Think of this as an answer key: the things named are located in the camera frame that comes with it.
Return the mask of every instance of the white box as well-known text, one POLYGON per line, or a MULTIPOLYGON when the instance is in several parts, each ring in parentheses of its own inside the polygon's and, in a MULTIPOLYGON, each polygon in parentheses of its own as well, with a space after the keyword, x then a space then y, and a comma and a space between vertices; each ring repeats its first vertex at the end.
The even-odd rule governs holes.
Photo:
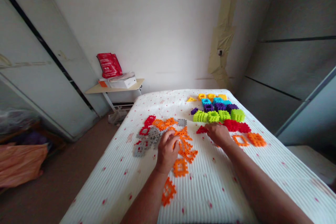
POLYGON ((137 82, 135 77, 131 77, 125 80, 119 80, 117 82, 110 82, 111 88, 122 88, 122 89, 128 89, 131 86, 133 86, 137 82))

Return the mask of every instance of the white bedspread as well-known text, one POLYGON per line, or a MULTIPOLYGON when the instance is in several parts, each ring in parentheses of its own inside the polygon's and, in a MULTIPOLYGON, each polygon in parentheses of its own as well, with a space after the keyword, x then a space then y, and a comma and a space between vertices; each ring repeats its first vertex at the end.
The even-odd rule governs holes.
POLYGON ((186 101, 190 96, 197 98, 199 93, 226 94, 244 110, 252 132, 267 142, 266 147, 249 145, 243 147, 244 151, 313 222, 336 223, 336 195, 225 89, 183 89, 139 96, 61 223, 121 221, 156 163, 157 150, 153 147, 144 157, 133 156, 136 135, 149 115, 162 120, 187 119, 191 144, 198 150, 194 162, 188 163, 186 177, 176 178, 172 171, 169 173, 177 194, 170 205, 161 207, 158 222, 257 223, 227 156, 206 134, 196 134, 205 123, 193 122, 190 111, 202 109, 202 104, 186 101))

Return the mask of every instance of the hand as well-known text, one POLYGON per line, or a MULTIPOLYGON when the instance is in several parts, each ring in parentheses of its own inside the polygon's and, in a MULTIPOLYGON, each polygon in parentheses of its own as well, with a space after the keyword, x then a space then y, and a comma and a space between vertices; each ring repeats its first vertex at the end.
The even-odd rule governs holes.
POLYGON ((229 131, 226 126, 220 125, 217 122, 206 124, 205 128, 208 130, 207 134, 212 141, 221 148, 233 143, 229 131))
POLYGON ((162 174, 167 174, 172 169, 177 154, 180 150, 180 145, 178 143, 179 136, 174 136, 175 131, 167 131, 161 137, 157 152, 157 162, 155 170, 162 174))

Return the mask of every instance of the green building block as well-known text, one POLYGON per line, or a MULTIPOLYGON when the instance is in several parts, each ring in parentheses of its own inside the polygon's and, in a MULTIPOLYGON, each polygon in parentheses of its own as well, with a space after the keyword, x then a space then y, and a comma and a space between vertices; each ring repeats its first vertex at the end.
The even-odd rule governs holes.
POLYGON ((209 123, 219 121, 219 114, 217 113, 217 111, 209 111, 208 112, 208 121, 209 121, 209 123))
POLYGON ((193 117, 193 121, 194 122, 203 122, 204 119, 207 120, 207 117, 208 117, 208 114, 201 111, 201 110, 198 110, 195 114, 194 114, 194 117, 193 117))
POLYGON ((245 113, 243 110, 231 110, 231 120, 243 122, 245 120, 245 113))
POLYGON ((226 110, 218 110, 218 114, 219 114, 219 120, 220 121, 225 121, 225 120, 230 120, 231 116, 229 114, 229 112, 227 112, 226 110))

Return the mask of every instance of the concrete floor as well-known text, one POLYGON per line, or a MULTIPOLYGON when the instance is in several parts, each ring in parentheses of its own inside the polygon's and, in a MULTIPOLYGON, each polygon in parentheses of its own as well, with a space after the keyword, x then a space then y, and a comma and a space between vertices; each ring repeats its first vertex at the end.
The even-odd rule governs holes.
POLYGON ((43 164, 44 174, 0 195, 0 223, 59 223, 118 127, 103 117, 43 164))

